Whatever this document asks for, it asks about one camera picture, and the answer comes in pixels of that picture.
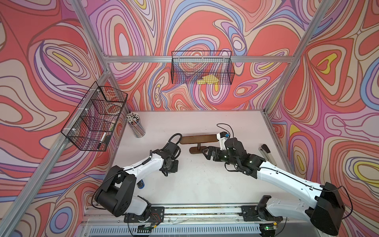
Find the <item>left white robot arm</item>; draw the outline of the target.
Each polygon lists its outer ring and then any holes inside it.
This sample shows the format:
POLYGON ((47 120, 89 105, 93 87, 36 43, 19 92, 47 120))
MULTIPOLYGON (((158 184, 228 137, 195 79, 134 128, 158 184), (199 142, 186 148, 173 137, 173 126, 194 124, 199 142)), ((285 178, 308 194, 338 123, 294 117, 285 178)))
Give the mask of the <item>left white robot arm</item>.
POLYGON ((162 149, 151 150, 147 158, 133 165, 113 166, 96 190, 92 202, 98 203, 115 217, 126 214, 139 221, 149 220, 152 216, 151 204, 145 198, 134 195, 134 190, 135 187, 143 188, 143 179, 156 171, 165 177, 178 171, 182 134, 176 133, 171 138, 176 136, 179 137, 177 142, 169 139, 162 149))

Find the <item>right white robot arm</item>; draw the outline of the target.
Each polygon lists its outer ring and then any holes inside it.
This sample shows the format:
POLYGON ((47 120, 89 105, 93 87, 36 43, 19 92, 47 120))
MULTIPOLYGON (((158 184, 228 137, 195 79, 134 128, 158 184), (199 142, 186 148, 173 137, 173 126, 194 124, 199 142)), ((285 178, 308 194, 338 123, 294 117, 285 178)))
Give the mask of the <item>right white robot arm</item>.
POLYGON ((235 171, 275 185, 292 194, 297 201, 263 197, 263 209, 274 217, 290 217, 310 222, 319 231, 339 234, 342 221, 347 218, 340 189, 326 182, 319 184, 286 172, 264 158, 249 154, 236 138, 221 138, 220 147, 202 150, 208 160, 232 165, 235 171))

